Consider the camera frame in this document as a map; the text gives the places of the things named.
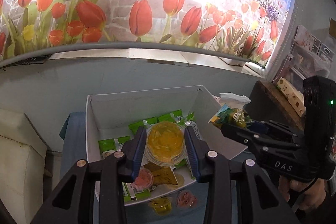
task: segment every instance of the white chair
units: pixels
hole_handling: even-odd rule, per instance
[[[0,198],[18,224],[42,205],[46,150],[23,113],[0,109]]]

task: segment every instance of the wall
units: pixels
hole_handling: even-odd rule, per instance
[[[333,0],[296,0],[287,37],[304,25],[323,40],[329,17],[336,19]],[[275,67],[270,75],[278,70]],[[336,80],[336,62],[331,71]],[[0,71],[0,108],[25,112],[51,150],[61,151],[59,131],[70,112],[84,111],[88,94],[124,92],[202,84],[215,95],[234,92],[249,95],[257,78],[209,67],[186,67],[122,58],[48,61]]]
[[[305,26],[308,31],[323,42],[329,31],[330,17],[336,20],[336,4],[333,0],[295,0],[291,25],[284,42],[286,46],[282,49],[283,51],[270,70],[267,79],[273,79],[280,68],[280,63],[290,52],[298,25]],[[332,64],[329,78],[336,80],[336,62]]]
[[[85,111],[88,94],[204,85],[214,95],[249,96],[257,80],[223,69],[127,58],[50,60],[0,70],[0,108],[26,113],[48,148],[62,151],[63,123],[71,112]]]

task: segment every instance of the stone wall painting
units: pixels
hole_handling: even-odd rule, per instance
[[[0,59],[73,43],[156,42],[265,66],[290,0],[0,0]]]

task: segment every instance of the finger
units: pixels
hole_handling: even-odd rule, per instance
[[[309,183],[303,183],[296,180],[291,180],[290,187],[292,190],[301,192],[309,186]]]
[[[283,196],[283,198],[286,201],[289,201],[290,196],[289,196],[289,180],[283,176],[280,176],[279,178],[279,187],[278,187],[279,192]]]

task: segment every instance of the cardboard box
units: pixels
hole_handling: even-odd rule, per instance
[[[305,104],[304,104],[304,98],[303,94],[298,91],[293,85],[286,80],[285,78],[280,78],[277,87],[282,92],[282,94],[287,98],[288,102],[291,104],[291,106],[294,108],[296,113],[302,117],[305,112]]]
[[[294,91],[291,97],[288,99],[289,103],[292,105],[296,113],[302,117],[306,112],[305,100],[303,94],[298,90]]]
[[[86,153],[88,162],[102,160],[99,140],[122,136],[133,138],[128,125],[148,117],[161,116],[167,112],[182,109],[183,115],[194,112],[195,121],[202,138],[210,149],[232,159],[246,149],[246,146],[225,138],[221,131],[209,124],[211,117],[221,108],[211,93],[201,85],[160,90],[145,90],[103,95],[89,95],[86,102]],[[169,195],[195,183],[187,166],[176,171],[184,177],[184,185],[169,190],[159,185],[150,198],[130,201],[125,206],[148,202],[154,198]],[[99,200],[100,182],[96,182],[95,193]]]

